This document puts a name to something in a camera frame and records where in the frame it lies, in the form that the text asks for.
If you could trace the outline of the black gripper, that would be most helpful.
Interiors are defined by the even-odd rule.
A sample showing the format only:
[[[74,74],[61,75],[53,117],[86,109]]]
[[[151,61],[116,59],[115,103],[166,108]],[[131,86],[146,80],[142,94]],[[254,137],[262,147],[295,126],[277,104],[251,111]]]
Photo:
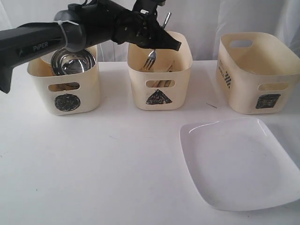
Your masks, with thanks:
[[[181,42],[162,30],[154,16],[137,14],[131,43],[145,49],[169,49],[179,51]]]

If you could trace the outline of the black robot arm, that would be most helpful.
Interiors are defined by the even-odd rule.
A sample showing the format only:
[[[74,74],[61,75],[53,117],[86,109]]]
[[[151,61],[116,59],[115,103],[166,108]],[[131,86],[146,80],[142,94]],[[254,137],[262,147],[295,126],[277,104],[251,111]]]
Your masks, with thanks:
[[[53,22],[31,22],[0,33],[0,90],[9,93],[13,69],[55,50],[77,52],[111,40],[145,49],[178,51],[174,39],[157,21],[163,0],[138,0],[127,9],[111,0],[69,4]]]

